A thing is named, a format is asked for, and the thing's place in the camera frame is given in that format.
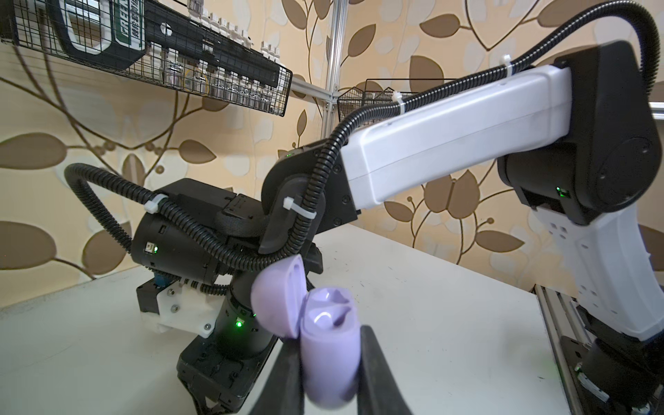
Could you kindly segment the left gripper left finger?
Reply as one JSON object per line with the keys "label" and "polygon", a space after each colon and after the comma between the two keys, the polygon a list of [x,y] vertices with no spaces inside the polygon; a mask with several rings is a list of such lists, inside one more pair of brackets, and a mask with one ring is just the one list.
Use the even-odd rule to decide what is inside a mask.
{"label": "left gripper left finger", "polygon": [[273,369],[251,414],[304,414],[299,340],[284,340]]}

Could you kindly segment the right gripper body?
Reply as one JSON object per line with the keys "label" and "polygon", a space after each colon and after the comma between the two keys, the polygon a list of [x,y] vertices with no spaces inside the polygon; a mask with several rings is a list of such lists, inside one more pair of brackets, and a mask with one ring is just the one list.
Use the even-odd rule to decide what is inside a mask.
{"label": "right gripper body", "polygon": [[224,305],[208,338],[197,337],[181,352],[177,378],[197,414],[238,413],[278,338],[263,329],[253,311]]}

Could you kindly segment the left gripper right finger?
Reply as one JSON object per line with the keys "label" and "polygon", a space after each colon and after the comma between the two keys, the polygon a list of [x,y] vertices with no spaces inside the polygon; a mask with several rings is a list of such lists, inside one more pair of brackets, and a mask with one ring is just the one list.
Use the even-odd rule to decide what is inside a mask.
{"label": "left gripper right finger", "polygon": [[408,414],[406,404],[380,347],[374,330],[361,326],[361,366],[359,367],[357,413]]}

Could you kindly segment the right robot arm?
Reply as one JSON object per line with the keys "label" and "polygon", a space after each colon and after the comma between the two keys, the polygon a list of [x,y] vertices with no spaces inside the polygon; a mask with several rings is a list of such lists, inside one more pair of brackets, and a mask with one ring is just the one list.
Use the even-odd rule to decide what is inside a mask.
{"label": "right robot arm", "polygon": [[263,210],[183,179],[157,191],[88,164],[72,192],[135,262],[171,288],[195,280],[225,303],[178,361],[200,414],[243,405],[277,340],[282,350],[256,414],[301,414],[310,401],[361,414],[407,414],[375,334],[348,290],[312,288],[313,238],[418,184],[451,211],[452,174],[496,160],[570,266],[579,316],[595,339],[562,374],[586,414],[663,410],[663,291],[636,201],[662,144],[648,98],[659,33],[639,3],[608,1],[561,24],[524,55],[422,93],[351,112],[330,136],[287,152],[263,186]]}

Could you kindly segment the purple earbud case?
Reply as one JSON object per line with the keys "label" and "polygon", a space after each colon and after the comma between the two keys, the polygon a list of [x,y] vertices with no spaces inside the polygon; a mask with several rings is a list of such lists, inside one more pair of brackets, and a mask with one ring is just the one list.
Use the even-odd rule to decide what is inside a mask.
{"label": "purple earbud case", "polygon": [[259,325],[300,344],[304,392],[315,405],[335,410],[356,395],[361,363],[361,324],[350,290],[307,290],[304,261],[296,255],[259,273],[251,289]]}

